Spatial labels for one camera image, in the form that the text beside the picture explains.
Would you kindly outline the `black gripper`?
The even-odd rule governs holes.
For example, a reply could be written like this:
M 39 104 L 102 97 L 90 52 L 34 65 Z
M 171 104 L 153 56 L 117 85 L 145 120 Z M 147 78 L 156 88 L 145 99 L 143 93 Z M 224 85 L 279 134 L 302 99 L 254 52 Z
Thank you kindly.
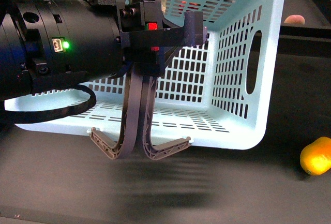
M 117 22 L 125 61 L 140 76 L 161 77 L 183 47 L 203 45 L 207 28 L 203 12 L 187 11 L 178 26 L 164 17 L 161 0 L 116 0 Z

